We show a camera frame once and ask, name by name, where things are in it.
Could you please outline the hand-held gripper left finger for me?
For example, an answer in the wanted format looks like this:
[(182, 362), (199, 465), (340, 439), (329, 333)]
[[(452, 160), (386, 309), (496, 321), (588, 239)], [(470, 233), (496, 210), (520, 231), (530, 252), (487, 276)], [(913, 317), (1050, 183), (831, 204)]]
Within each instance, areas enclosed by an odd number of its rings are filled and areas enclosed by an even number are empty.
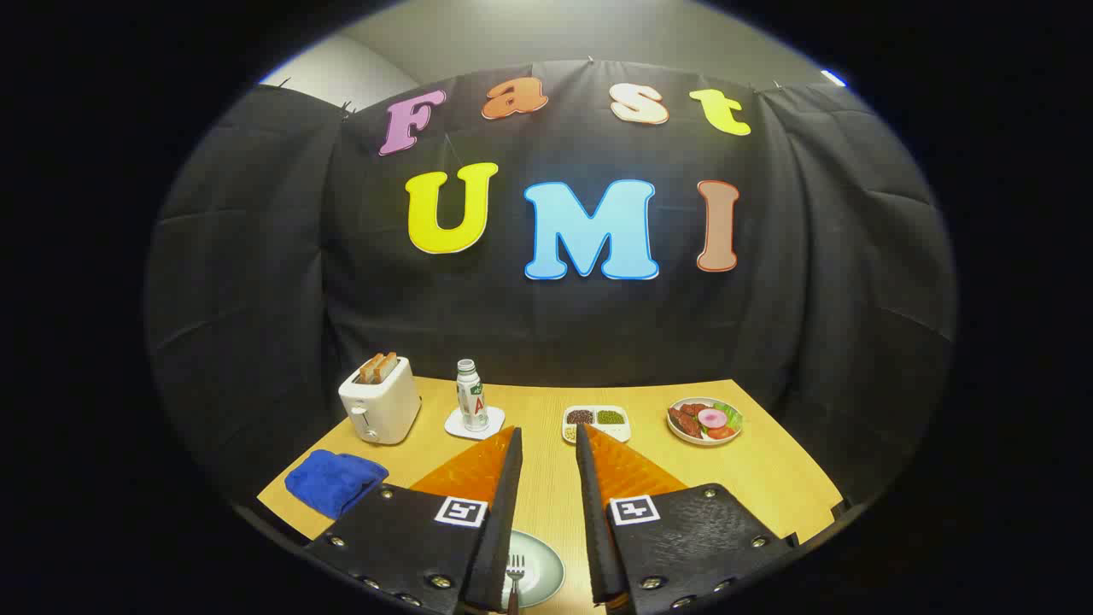
[(507, 431), (491, 500), (380, 483), (309, 542), (308, 558), (400, 614), (506, 612), (522, 475), (522, 431)]

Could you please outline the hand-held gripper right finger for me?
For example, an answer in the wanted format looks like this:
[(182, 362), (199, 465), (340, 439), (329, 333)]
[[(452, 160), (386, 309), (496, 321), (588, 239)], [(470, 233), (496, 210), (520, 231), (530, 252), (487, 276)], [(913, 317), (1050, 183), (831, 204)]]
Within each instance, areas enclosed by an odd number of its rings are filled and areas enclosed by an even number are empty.
[(661, 468), (579, 425), (576, 463), (591, 599), (609, 614), (710, 614), (788, 561), (780, 536), (718, 483), (653, 485)]

